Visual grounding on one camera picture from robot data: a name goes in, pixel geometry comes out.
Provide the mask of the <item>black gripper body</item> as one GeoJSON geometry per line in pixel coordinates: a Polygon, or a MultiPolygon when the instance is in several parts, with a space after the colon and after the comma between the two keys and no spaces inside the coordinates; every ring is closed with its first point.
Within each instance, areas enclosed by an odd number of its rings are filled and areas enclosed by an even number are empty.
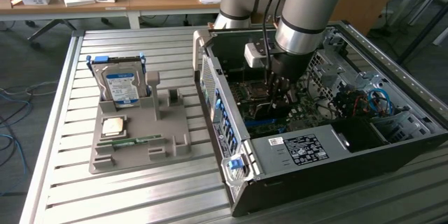
{"type": "Polygon", "coordinates": [[[297,82],[305,75],[314,53],[294,55],[278,53],[271,56],[271,73],[277,77],[297,82]]]}

